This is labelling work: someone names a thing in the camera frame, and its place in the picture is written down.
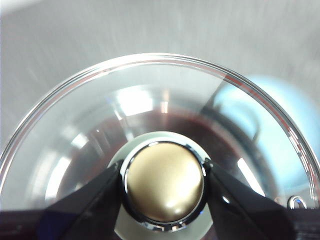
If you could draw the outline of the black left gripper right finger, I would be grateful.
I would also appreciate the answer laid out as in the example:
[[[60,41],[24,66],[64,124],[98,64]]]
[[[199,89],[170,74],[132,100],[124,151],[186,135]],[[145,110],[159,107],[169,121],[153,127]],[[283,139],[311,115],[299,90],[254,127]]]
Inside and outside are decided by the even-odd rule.
[[[220,240],[293,240],[287,209],[231,176],[207,158],[207,204]]]

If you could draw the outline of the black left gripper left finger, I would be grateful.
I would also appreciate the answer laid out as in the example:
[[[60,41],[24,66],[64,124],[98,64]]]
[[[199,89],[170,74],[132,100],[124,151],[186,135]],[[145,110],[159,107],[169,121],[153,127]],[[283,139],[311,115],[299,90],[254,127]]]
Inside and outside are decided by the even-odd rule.
[[[36,234],[40,240],[107,240],[121,206],[123,161],[106,168],[86,185],[47,207]]]

